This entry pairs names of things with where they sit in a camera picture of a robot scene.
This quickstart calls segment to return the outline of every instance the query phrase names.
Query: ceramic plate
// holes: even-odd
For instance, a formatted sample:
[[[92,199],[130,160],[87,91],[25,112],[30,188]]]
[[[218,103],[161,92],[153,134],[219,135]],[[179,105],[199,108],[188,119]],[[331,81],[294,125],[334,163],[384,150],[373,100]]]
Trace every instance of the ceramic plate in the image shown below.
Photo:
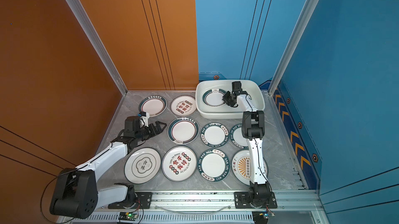
[[[230,162],[222,151],[208,149],[198,159],[198,170],[208,181],[218,182],[229,174]]]
[[[193,141],[200,128],[197,122],[190,117],[179,117],[175,119],[167,129],[169,138],[177,144],[186,144]]]
[[[241,130],[242,126],[243,125],[239,123],[232,127],[232,129],[230,130],[230,139],[232,140],[234,145],[239,147],[240,149],[247,149],[247,139],[243,137],[243,133]]]
[[[170,104],[170,110],[178,116],[186,117],[194,113],[197,109],[196,99],[191,96],[180,96],[175,98]]]
[[[136,184],[151,180],[161,167],[161,157],[151,148],[135,151],[125,165],[126,178]]]
[[[225,93],[226,91],[223,91],[222,89],[214,88],[204,93],[204,95],[202,96],[202,101],[207,106],[211,107],[222,106],[225,104],[225,102],[222,100],[223,95]]]
[[[229,131],[220,123],[208,123],[201,131],[202,141],[211,148],[219,148],[227,143]]]
[[[175,182],[189,178],[196,171],[197,157],[185,146],[177,146],[169,150],[162,161],[165,176]]]
[[[155,117],[161,114],[166,109],[166,99],[161,96],[150,96],[144,99],[138,106],[139,111],[144,111],[150,114],[150,117]]]
[[[268,169],[264,159],[263,164],[265,165],[265,173],[267,177]],[[247,149],[239,151],[234,155],[232,159],[232,169],[237,179],[249,186],[249,180],[251,179],[251,160]]]

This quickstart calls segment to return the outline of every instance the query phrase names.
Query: black line on wall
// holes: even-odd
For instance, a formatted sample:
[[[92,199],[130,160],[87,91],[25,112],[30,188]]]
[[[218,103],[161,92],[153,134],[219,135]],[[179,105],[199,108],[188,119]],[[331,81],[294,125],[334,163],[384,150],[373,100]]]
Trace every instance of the black line on wall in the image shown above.
[[[162,51],[162,47],[161,47],[161,41],[159,40],[158,30],[157,30],[157,28],[156,28],[156,23],[155,23],[154,13],[152,12],[151,1],[150,1],[150,0],[148,0],[148,2],[150,3],[150,9],[151,9],[151,14],[152,14],[152,20],[154,21],[155,32],[156,32],[156,37],[158,38],[159,49],[161,50],[162,60],[163,60],[163,62],[164,62],[164,67],[165,67],[165,72],[166,72],[167,82],[169,83],[169,89],[171,89],[172,87],[170,86],[169,75],[167,74],[167,69],[166,69],[166,64],[165,64],[165,58],[164,58],[164,53],[163,53],[163,51]]]
[[[52,173],[46,172],[46,171],[44,171],[44,170],[41,170],[41,169],[39,169],[39,168],[36,168],[36,167],[30,166],[30,165],[28,165],[28,164],[26,164],[26,163],[23,163],[23,162],[17,161],[17,160],[15,160],[15,159],[12,159],[12,158],[10,158],[10,157],[6,157],[5,155],[2,155],[2,154],[0,154],[0,156],[2,156],[2,157],[5,157],[5,158],[8,158],[8,159],[10,159],[10,160],[12,160],[12,161],[14,161],[14,162],[18,162],[18,163],[20,163],[20,164],[23,164],[23,165],[25,165],[25,166],[28,166],[28,167],[34,168],[34,169],[36,169],[36,170],[38,170],[38,171],[42,171],[42,172],[45,172],[46,174],[49,174],[49,175],[52,175],[52,176],[55,176],[55,177],[56,177],[56,175],[55,175],[55,174],[52,174]]]
[[[358,183],[358,182],[365,181],[365,180],[367,180],[367,179],[370,179],[370,178],[373,178],[373,177],[379,176],[379,175],[381,175],[381,174],[385,174],[385,173],[387,173],[387,172],[390,172],[390,171],[392,171],[392,170],[395,170],[395,169],[398,169],[398,168],[399,168],[399,167],[396,167],[396,168],[389,169],[389,170],[387,170],[387,171],[381,172],[381,173],[379,173],[379,174],[375,174],[375,175],[373,175],[373,176],[370,176],[370,177],[364,178],[364,179],[362,179],[362,180],[359,180],[359,181],[356,181],[356,182],[352,182],[352,183],[350,183],[350,184],[348,184],[348,185],[345,185],[345,186],[342,186],[342,187],[339,187],[339,188],[336,188],[336,189],[330,190],[330,191],[328,191],[328,192],[325,192],[325,193],[322,193],[322,194],[320,194],[320,195],[324,195],[324,194],[331,193],[332,191],[336,191],[336,190],[338,190],[338,189],[342,189],[342,188],[348,187],[348,186],[350,186],[350,185],[353,185],[353,184],[355,184],[355,183]]]
[[[256,55],[258,54],[259,44],[261,43],[263,30],[265,29],[265,24],[266,24],[267,16],[268,16],[268,14],[269,14],[269,10],[270,10],[270,5],[271,5],[271,4],[272,4],[272,0],[270,0],[270,2],[269,2],[269,7],[267,8],[266,18],[265,18],[265,22],[263,23],[263,28],[262,28],[262,32],[261,32],[261,37],[259,38],[258,47],[256,48],[256,53],[255,53],[255,57],[253,58],[251,73],[249,74],[249,78],[248,78],[248,79],[251,79],[252,70],[253,70],[253,65],[255,64]]]
[[[173,83],[173,89],[176,89],[174,85],[174,80],[173,80],[173,72],[172,72],[172,67],[170,66],[170,60],[169,60],[169,53],[167,53],[167,46],[166,46],[166,40],[165,40],[165,34],[164,34],[164,29],[162,27],[162,21],[161,21],[161,15],[159,13],[159,8],[158,8],[158,2],[155,0],[156,8],[158,10],[158,16],[159,16],[159,22],[161,23],[161,30],[162,30],[162,36],[164,37],[164,43],[165,43],[165,49],[166,49],[166,56],[167,56],[167,61],[169,63],[169,69],[170,69],[170,76],[172,77],[172,83]]]
[[[358,196],[360,196],[360,195],[364,195],[364,194],[368,194],[368,193],[372,193],[372,192],[376,192],[376,191],[380,191],[380,190],[383,190],[383,189],[387,189],[387,188],[391,188],[391,187],[396,187],[396,186],[399,186],[399,183],[398,183],[398,184],[395,184],[395,185],[388,186],[388,187],[379,188],[379,189],[376,189],[376,190],[372,190],[372,191],[368,191],[368,192],[365,192],[365,193],[357,194],[357,195],[354,195],[354,196],[351,196],[351,197],[346,197],[346,198],[339,199],[339,200],[335,200],[335,201],[332,201],[332,202],[327,202],[327,203],[324,203],[323,205],[330,204],[330,203],[333,203],[333,202],[338,202],[338,201],[340,201],[340,200],[346,200],[346,199],[349,199],[349,198],[352,198],[352,197],[358,197]]]
[[[242,68],[241,68],[240,79],[241,79],[241,76],[242,76],[242,74],[243,74],[244,63],[245,63],[245,56],[247,55],[247,49],[248,49],[248,43],[249,43],[249,37],[251,36],[252,25],[253,25],[253,19],[254,19],[254,17],[255,17],[255,12],[256,12],[256,6],[257,6],[257,4],[258,4],[258,0],[256,0],[256,3],[255,3],[255,9],[253,10],[253,16],[252,16],[251,28],[249,29],[249,35],[248,35],[248,41],[247,41],[247,47],[245,48],[245,54],[244,54],[243,66],[242,66]]]
[[[144,7],[144,2],[143,2],[143,0],[141,0],[141,3],[143,4],[144,14],[146,15],[147,24],[148,24],[148,29],[150,30],[151,39],[152,39],[152,44],[154,45],[154,50],[155,50],[156,58],[158,59],[159,69],[161,70],[162,80],[164,81],[164,86],[165,86],[165,89],[166,89],[166,83],[165,83],[165,79],[164,79],[164,74],[162,73],[161,63],[159,62],[158,53],[157,53],[156,48],[155,48],[155,42],[154,42],[154,38],[152,37],[152,32],[151,32],[151,28],[150,28],[150,23],[148,22],[148,17],[147,17],[147,13],[146,13],[146,8]]]
[[[1,139],[0,139],[0,141],[1,141],[1,142],[4,142],[5,144],[8,144],[8,145],[11,146],[11,147],[14,147],[14,148],[16,148],[16,149],[19,149],[20,151],[23,151],[23,152],[25,152],[25,153],[28,153],[29,155],[32,155],[32,156],[34,156],[34,157],[36,157],[36,158],[39,158],[40,160],[43,160],[43,161],[48,162],[48,163],[50,163],[50,164],[52,164],[52,165],[54,165],[54,166],[57,166],[57,167],[59,167],[59,168],[64,169],[63,167],[60,167],[60,166],[58,166],[57,164],[54,164],[54,163],[49,162],[49,161],[47,161],[47,160],[45,160],[45,159],[43,159],[43,158],[40,158],[40,157],[38,157],[38,156],[36,156],[36,155],[34,155],[34,154],[32,154],[32,153],[29,153],[29,152],[27,152],[27,151],[25,151],[25,150],[23,150],[23,149],[20,149],[20,148],[18,148],[17,146],[14,146],[14,145],[12,145],[12,144],[10,144],[10,143],[8,143],[8,142],[5,142],[5,141],[3,141],[3,140],[1,140]]]
[[[353,210],[353,209],[372,207],[372,206],[377,206],[377,205],[382,205],[382,204],[387,204],[387,203],[392,203],[392,202],[399,202],[399,200],[392,200],[392,201],[389,201],[389,202],[381,202],[381,203],[371,204],[371,205],[357,207],[357,208],[349,208],[349,209],[344,209],[344,210],[340,210],[340,211],[329,212],[329,213],[326,213],[326,214],[333,214],[333,213],[338,213],[338,212],[343,212],[343,211],[348,211],[348,210]]]
[[[26,138],[24,138],[24,137],[21,137],[20,135],[18,135],[18,134],[16,134],[16,133],[14,133],[14,132],[12,132],[11,130],[9,130],[9,129],[6,129],[6,128],[4,128],[3,126],[1,126],[0,125],[0,127],[2,128],[2,129],[4,129],[4,130],[6,130],[6,131],[8,131],[8,132],[10,132],[10,133],[12,133],[12,134],[14,134],[15,136],[17,136],[17,137],[19,137],[19,138],[22,138],[23,140],[25,140],[25,141],[27,141],[27,142],[29,142],[29,143],[31,143],[31,144],[33,144],[34,146],[36,146],[36,147],[39,147],[39,148],[41,148],[42,150],[45,150],[45,151],[47,151],[48,153],[50,153],[50,154],[53,154],[54,156],[56,156],[56,157],[58,157],[58,158],[60,158],[60,159],[62,159],[62,160],[64,160],[64,161],[66,161],[66,162],[69,162],[70,164],[72,164],[73,166],[75,166],[76,167],[76,165],[75,164],[73,164],[72,162],[70,162],[70,161],[68,161],[68,160],[65,160],[64,158],[62,158],[62,157],[60,157],[60,156],[58,156],[58,155],[56,155],[56,154],[54,154],[53,152],[51,152],[51,151],[48,151],[47,149],[45,149],[45,148],[42,148],[42,147],[40,147],[39,145],[37,145],[37,144],[35,144],[35,143],[33,143],[33,142],[31,142],[31,141],[29,141],[29,140],[27,140]]]
[[[248,65],[247,65],[247,71],[245,72],[245,77],[244,79],[247,79],[247,73],[248,73],[248,67],[249,64],[251,62],[251,56],[252,56],[252,51],[253,51],[253,46],[255,45],[255,40],[256,40],[256,35],[258,33],[258,28],[259,28],[259,23],[261,22],[261,17],[262,17],[262,12],[263,12],[263,6],[265,5],[265,0],[263,0],[262,3],[262,8],[261,8],[261,15],[259,15],[259,20],[258,20],[258,25],[256,27],[256,32],[255,32],[255,37],[253,38],[253,43],[252,43],[252,48],[251,48],[251,54],[249,55],[249,60],[248,60]]]

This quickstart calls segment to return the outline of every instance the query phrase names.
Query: plate with black chinese characters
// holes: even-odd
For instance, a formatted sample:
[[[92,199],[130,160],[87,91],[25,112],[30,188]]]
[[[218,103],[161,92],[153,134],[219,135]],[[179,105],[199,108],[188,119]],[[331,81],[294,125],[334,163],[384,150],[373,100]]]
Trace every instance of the plate with black chinese characters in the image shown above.
[[[230,161],[222,151],[208,149],[198,158],[198,170],[206,180],[218,182],[229,174]]]
[[[197,121],[190,117],[179,117],[169,125],[167,134],[169,138],[177,144],[192,142],[199,132]]]
[[[151,148],[135,151],[125,164],[126,178],[136,184],[151,180],[161,167],[161,157]]]
[[[186,146],[177,146],[169,150],[162,161],[162,171],[172,181],[181,182],[196,171],[197,157]]]
[[[247,139],[243,137],[242,133],[242,124],[236,124],[230,130],[230,139],[234,143],[235,146],[239,147],[240,149],[247,149],[248,143]]]
[[[265,159],[263,159],[263,166],[265,167],[267,177],[268,169]],[[243,149],[234,155],[232,159],[232,171],[240,182],[249,186],[251,179],[251,156],[249,155],[249,150]]]
[[[196,109],[196,99],[191,96],[177,97],[170,104],[170,110],[173,114],[180,117],[187,117],[194,113]]]
[[[150,114],[150,117],[155,117],[161,114],[166,109],[166,99],[161,96],[149,96],[144,99],[138,106],[139,111],[144,111]]]
[[[211,107],[222,106],[225,104],[225,102],[222,100],[225,93],[226,91],[222,89],[214,88],[204,93],[204,95],[202,96],[202,101],[207,106]]]
[[[227,143],[229,131],[220,123],[208,123],[202,128],[201,139],[211,148],[219,148]]]

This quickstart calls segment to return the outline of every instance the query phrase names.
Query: yellow arrow marking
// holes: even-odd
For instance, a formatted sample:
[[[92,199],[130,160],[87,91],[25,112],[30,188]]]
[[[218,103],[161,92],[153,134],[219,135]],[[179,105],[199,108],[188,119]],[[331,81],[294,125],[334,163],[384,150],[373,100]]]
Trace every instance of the yellow arrow marking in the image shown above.
[[[292,136],[298,137],[298,134],[291,131],[291,143],[292,143]]]
[[[309,164],[309,166],[311,166],[310,162],[304,158],[303,156],[300,157],[300,167],[303,170],[303,162],[306,162],[307,164]]]
[[[277,97],[280,97],[280,98],[281,98],[281,96],[280,96],[280,95],[276,95],[276,104],[277,104]]]
[[[278,112],[280,112],[281,106],[285,106],[283,103],[278,103]]]
[[[300,148],[300,149],[302,149],[303,151],[305,151],[301,145],[299,145],[298,143],[296,143],[296,144],[295,144],[295,154],[296,154],[296,155],[298,155],[298,148]]]
[[[282,111],[282,122],[284,122],[284,115],[289,116],[288,112]]]

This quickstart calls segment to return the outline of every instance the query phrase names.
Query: white basin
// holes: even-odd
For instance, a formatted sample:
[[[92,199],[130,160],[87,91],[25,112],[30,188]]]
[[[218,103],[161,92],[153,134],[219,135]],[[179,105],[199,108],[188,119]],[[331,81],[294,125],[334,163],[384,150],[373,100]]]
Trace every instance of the white basin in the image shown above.
[[[218,88],[225,91],[232,91],[232,82],[240,81],[243,91],[246,91],[252,98],[252,104],[260,111],[265,109],[265,100],[261,89],[251,80],[209,80],[200,82],[196,89],[196,105],[201,116],[208,119],[242,119],[243,112],[239,107],[233,108],[226,104],[219,107],[206,105],[202,101],[205,92]]]

